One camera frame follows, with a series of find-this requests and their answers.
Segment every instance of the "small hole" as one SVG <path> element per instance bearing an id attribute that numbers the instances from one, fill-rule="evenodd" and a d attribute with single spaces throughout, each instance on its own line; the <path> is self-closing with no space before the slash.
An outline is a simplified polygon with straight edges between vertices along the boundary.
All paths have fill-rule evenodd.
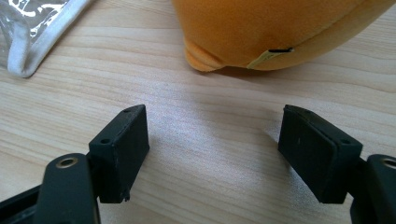
<path id="1" fill-rule="evenodd" d="M 75 157 L 66 158 L 66 159 L 63 159 L 61 161 L 58 161 L 58 163 L 56 163 L 56 167 L 58 167 L 60 169 L 64 169 L 64 168 L 68 168 L 70 166 L 73 166 L 77 162 L 78 162 L 78 159 L 75 158 Z"/>
<path id="2" fill-rule="evenodd" d="M 396 161 L 395 160 L 383 159 L 382 162 L 384 162 L 384 164 L 386 166 L 388 166 L 389 168 L 396 169 Z"/>
<path id="3" fill-rule="evenodd" d="M 110 139 L 102 139 L 102 141 L 100 141 L 100 143 L 102 143 L 102 144 L 107 144 L 107 143 L 109 143 L 110 142 Z"/>
<path id="4" fill-rule="evenodd" d="M 341 141 L 342 144 L 345 144 L 345 145 L 349 145 L 350 144 L 350 142 L 348 140 L 346 140 L 346 139 L 341 139 L 340 141 Z"/>

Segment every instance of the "black plastic part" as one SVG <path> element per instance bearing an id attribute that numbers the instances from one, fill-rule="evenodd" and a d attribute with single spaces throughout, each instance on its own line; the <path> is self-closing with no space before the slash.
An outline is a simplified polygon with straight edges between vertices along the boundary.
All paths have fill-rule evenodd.
<path id="1" fill-rule="evenodd" d="M 28 189 L 0 203 L 0 224 L 33 223 L 40 186 Z"/>
<path id="2" fill-rule="evenodd" d="M 271 53 L 290 53 L 293 52 L 293 48 L 288 48 L 288 49 L 268 49 L 269 52 Z"/>
<path id="3" fill-rule="evenodd" d="M 85 155 L 68 154 L 48 164 L 38 195 L 34 223 L 100 223 Z"/>
<path id="4" fill-rule="evenodd" d="M 278 150 L 321 203 L 343 203 L 362 144 L 312 111 L 286 105 Z"/>
<path id="5" fill-rule="evenodd" d="M 90 142 L 95 195 L 101 203 L 130 199 L 130 189 L 149 152 L 146 107 L 136 105 L 121 111 Z"/>
<path id="6" fill-rule="evenodd" d="M 349 173 L 347 183 L 348 192 L 354 200 L 350 207 L 350 217 L 353 224 L 378 223 L 375 209 L 373 207 L 366 183 L 367 162 L 360 159 L 357 166 Z"/>
<path id="7" fill-rule="evenodd" d="M 370 156 L 365 180 L 378 223 L 396 223 L 396 159 Z"/>

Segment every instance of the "wood grain surface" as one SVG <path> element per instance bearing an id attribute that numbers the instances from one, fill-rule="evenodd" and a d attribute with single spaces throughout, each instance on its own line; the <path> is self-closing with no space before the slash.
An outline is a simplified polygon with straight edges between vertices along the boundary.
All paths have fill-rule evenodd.
<path id="1" fill-rule="evenodd" d="M 0 70 L 0 102 L 0 201 L 145 104 L 150 152 L 132 200 L 100 204 L 104 224 L 350 223 L 350 196 L 318 203 L 277 152 L 282 109 L 315 111 L 364 159 L 396 157 L 396 6 L 312 62 L 203 74 L 184 60 L 170 1 L 95 1 L 31 78 Z"/>

